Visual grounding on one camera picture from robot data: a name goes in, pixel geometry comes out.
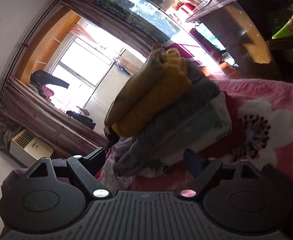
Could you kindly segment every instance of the plaid cloth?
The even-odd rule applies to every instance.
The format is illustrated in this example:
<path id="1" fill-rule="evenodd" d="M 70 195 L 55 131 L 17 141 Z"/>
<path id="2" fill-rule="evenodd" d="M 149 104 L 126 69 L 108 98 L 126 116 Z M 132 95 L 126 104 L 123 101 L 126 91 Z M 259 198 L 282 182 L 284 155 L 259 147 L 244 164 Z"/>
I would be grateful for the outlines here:
<path id="1" fill-rule="evenodd" d="M 5 125 L 0 126 L 0 149 L 9 150 L 11 140 L 22 130 L 21 127 L 18 127 L 14 131 L 10 130 Z"/>

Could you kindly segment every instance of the brown curtain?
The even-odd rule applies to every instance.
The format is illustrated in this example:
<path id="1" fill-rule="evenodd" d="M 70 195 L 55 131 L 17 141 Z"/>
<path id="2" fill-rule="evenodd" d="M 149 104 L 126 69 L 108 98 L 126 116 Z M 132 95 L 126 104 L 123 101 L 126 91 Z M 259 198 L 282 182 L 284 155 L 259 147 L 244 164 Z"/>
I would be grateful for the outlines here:
<path id="1" fill-rule="evenodd" d="M 22 126 L 31 130 L 64 157 L 86 156 L 108 143 L 106 138 L 61 112 L 13 76 L 5 84 L 0 121 L 11 128 Z"/>
<path id="2" fill-rule="evenodd" d="M 89 41 L 97 43 L 95 39 L 90 35 L 90 33 L 88 33 L 87 30 L 79 23 L 76 23 L 70 32 L 77 37 L 83 36 L 87 38 Z"/>
<path id="3" fill-rule="evenodd" d="M 148 57 L 154 40 L 114 14 L 88 0 L 60 0 L 60 3 L 81 17 L 123 41 L 144 57 Z"/>
<path id="4" fill-rule="evenodd" d="M 140 70 L 139 67 L 128 62 L 125 58 L 119 56 L 116 59 L 117 65 L 124 68 L 131 76 Z"/>

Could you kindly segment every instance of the ribbed plastic surface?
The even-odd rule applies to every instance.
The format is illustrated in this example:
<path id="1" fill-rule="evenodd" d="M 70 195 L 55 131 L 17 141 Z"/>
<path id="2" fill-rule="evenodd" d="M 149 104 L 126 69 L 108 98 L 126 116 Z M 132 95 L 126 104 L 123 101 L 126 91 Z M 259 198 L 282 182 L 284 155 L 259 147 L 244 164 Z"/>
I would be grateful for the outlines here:
<path id="1" fill-rule="evenodd" d="M 240 236 L 224 231 L 207 219 L 198 203 L 180 200 L 172 192 L 119 191 L 109 200 L 93 202 L 88 212 L 68 228 L 44 235 L 28 235 L 12 230 L 2 239 L 280 240 L 288 238 L 280 232 L 265 236 Z"/>

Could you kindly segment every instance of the curtain rod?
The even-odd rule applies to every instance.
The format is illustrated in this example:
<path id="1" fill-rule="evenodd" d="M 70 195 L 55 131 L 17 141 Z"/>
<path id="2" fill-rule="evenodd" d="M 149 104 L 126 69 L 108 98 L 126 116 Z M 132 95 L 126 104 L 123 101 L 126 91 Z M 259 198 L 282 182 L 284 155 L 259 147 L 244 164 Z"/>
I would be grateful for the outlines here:
<path id="1" fill-rule="evenodd" d="M 30 30 L 30 32 L 28 33 L 28 35 L 26 36 L 26 38 L 24 39 L 23 43 L 21 44 L 20 48 L 18 49 L 17 54 L 15 55 L 9 70 L 5 76 L 5 80 L 2 84 L 1 90 L 0 90 L 0 101 L 2 99 L 3 96 L 3 92 L 4 92 L 4 87 L 5 87 L 5 83 L 7 82 L 9 76 L 11 75 L 13 68 L 15 66 L 15 64 L 17 63 L 19 57 L 22 54 L 22 51 L 25 47 L 28 47 L 28 42 L 30 40 L 30 38 L 32 37 L 32 35 L 34 34 L 34 32 L 36 31 L 36 29 L 39 27 L 40 23 L 43 21 L 43 19 L 48 15 L 48 13 L 52 10 L 52 8 L 59 2 L 59 0 L 54 0 L 54 2 L 45 10 L 45 12 L 40 16 L 40 18 L 38 19 L 38 21 L 35 23 L 35 25 L 32 27 L 32 29 Z"/>

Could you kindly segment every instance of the red cloth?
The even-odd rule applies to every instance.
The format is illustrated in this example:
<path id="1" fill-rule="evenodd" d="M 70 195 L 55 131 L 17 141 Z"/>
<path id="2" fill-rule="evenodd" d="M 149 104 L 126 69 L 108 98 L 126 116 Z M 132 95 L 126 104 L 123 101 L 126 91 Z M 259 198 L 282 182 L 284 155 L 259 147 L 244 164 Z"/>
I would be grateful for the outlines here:
<path id="1" fill-rule="evenodd" d="M 130 190 L 134 191 L 166 191 L 180 192 L 194 177 L 186 169 L 184 162 L 175 165 L 171 174 L 157 178 L 136 176 Z"/>
<path id="2" fill-rule="evenodd" d="M 50 101 L 50 97 L 54 95 L 54 92 L 47 88 L 46 85 L 43 85 L 43 94 L 45 95 L 46 99 Z"/>

